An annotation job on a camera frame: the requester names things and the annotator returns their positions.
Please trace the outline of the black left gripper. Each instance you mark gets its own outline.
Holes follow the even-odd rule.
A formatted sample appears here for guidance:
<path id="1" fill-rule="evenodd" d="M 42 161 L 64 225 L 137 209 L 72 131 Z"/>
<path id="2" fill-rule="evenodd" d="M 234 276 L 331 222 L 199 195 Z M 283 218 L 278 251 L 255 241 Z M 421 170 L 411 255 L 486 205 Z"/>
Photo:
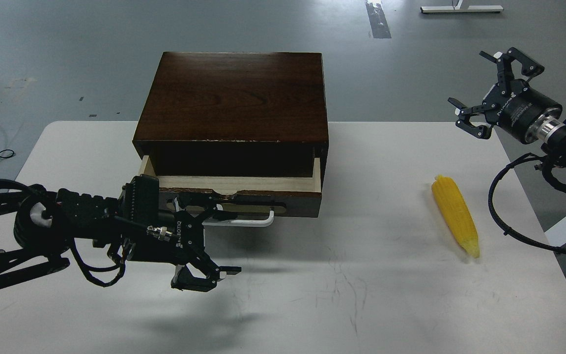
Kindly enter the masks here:
<path id="1" fill-rule="evenodd" d="M 240 266 L 218 265 L 204 250 L 204 226 L 227 226 L 237 220 L 235 211 L 224 210 L 212 199 L 175 195 L 175 211 L 159 207 L 159 180 L 135 176 L 125 184 L 117 207 L 116 223 L 132 244 L 128 260 L 176 264 L 170 287 L 180 291 L 208 292 Z M 203 274 L 197 277 L 187 267 Z"/>

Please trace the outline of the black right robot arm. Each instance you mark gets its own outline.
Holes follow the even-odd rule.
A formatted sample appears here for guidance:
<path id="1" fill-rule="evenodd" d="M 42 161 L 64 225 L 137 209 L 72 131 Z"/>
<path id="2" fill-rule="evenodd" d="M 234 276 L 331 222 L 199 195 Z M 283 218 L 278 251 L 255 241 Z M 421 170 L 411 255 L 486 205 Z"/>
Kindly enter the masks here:
<path id="1" fill-rule="evenodd" d="M 541 141 L 544 156 L 537 166 L 555 190 L 566 194 L 566 119 L 562 106 L 530 87 L 530 80 L 544 72 L 543 65 L 517 48 L 480 56 L 496 66 L 496 82 L 481 104 L 467 107 L 449 98 L 455 107 L 456 126 L 478 139 L 489 139 L 499 127 L 522 144 Z"/>

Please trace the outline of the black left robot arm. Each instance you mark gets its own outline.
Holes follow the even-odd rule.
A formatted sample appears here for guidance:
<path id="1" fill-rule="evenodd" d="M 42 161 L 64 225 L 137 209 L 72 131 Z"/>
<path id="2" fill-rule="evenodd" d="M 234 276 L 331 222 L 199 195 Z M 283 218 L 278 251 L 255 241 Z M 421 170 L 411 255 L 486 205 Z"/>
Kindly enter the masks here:
<path id="1" fill-rule="evenodd" d="M 159 180 L 140 175 L 117 199 L 48 191 L 0 179 L 0 289 L 61 271 L 71 251 L 87 281 L 110 287 L 126 262 L 172 264 L 171 287 L 207 292 L 239 266 L 218 265 L 205 251 L 204 221 L 231 220 L 213 197 L 180 196 L 159 208 Z"/>

